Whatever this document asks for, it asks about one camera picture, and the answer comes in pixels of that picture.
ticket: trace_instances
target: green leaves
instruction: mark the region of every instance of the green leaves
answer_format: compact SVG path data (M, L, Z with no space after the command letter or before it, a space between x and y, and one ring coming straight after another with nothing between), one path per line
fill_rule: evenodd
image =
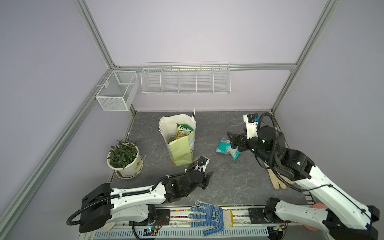
M118 141L116 146L111 146L109 157L109 164L115 168L125 168L127 165L133 162L136 158L137 150L135 145L129 142Z

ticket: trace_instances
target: blue dotted glove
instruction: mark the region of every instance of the blue dotted glove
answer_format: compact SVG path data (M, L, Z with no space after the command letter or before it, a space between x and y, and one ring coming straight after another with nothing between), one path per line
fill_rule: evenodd
M191 207L190 219L199 220L191 222L191 227L210 227L203 231L207 237L224 230L223 209L221 207L196 201Z

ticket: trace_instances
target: white flower pot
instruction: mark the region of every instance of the white flower pot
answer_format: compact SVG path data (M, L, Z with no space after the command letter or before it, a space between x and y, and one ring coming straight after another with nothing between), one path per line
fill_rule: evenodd
M130 164L128 164L127 166L125 166L124 169L122 168L115 168L115 167L112 167L110 164L109 164L109 159L107 159L107 164L108 166L113 169L113 170L116 170L116 171L119 171L120 174L123 176L123 177L133 177L135 176L138 172L140 172L141 168L142 168L142 165L143 165L143 160L141 159L140 155L139 155L139 149L137 148L137 146L135 146L136 150L137 150L137 153L136 153L136 158L135 160L133 160L133 162L131 162Z

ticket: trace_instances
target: white wire mesh basket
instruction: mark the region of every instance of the white wire mesh basket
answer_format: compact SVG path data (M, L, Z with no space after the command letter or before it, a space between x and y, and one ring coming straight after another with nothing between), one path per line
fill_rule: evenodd
M144 94L228 94L229 64L144 67L141 89Z
M103 110L129 111L139 85L135 71L112 71L96 99Z

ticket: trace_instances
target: green snack package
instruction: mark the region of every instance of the green snack package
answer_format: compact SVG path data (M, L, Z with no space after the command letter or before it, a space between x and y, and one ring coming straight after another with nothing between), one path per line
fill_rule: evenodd
M176 125L176 139L188 136L191 132L193 132L193 129L187 124L176 123Z

